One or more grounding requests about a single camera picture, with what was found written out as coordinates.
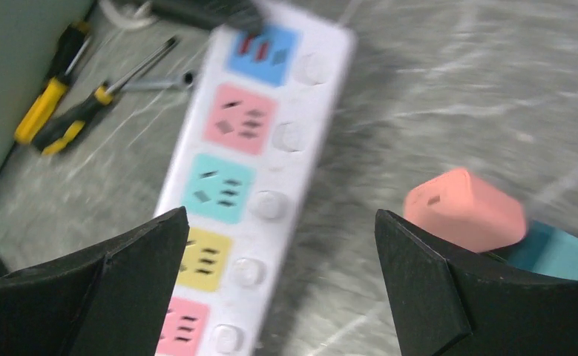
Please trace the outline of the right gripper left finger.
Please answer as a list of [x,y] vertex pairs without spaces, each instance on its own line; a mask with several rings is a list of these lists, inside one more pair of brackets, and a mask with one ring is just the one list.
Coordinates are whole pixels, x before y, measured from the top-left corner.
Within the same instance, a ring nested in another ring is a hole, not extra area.
[[179,207],[0,277],[0,355],[154,355],[188,232]]

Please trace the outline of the white long power strip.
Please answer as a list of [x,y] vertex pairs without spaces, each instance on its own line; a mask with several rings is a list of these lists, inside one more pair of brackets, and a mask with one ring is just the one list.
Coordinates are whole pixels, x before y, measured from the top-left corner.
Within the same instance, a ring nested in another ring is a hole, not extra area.
[[190,231],[158,355],[252,355],[355,49],[354,33],[259,1],[259,36],[210,43],[155,210]]

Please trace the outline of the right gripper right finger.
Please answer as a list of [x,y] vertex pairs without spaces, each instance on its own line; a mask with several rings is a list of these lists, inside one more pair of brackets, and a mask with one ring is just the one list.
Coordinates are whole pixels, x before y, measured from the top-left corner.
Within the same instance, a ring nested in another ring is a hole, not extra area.
[[387,210],[375,243],[403,355],[578,355],[578,281],[473,253]]

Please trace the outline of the orange plug adapter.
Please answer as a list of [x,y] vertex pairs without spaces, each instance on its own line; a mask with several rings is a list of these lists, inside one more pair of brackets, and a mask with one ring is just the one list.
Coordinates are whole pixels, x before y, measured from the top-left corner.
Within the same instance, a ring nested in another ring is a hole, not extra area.
[[476,253],[516,244],[528,230],[518,200],[461,167],[412,189],[404,199],[403,218]]

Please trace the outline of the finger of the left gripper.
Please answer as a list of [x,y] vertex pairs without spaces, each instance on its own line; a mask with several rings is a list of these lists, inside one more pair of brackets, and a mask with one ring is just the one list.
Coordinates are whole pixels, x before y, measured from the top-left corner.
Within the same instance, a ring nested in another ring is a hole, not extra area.
[[260,33],[265,24],[263,14],[253,1],[150,1],[151,10],[166,19],[203,30],[227,24],[247,33]]

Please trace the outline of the teal plug adapter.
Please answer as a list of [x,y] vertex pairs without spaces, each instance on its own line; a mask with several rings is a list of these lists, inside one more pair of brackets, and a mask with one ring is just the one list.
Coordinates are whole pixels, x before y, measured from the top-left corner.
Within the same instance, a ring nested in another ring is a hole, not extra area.
[[487,254],[524,271],[578,280],[578,237],[543,222],[530,221],[520,242]]

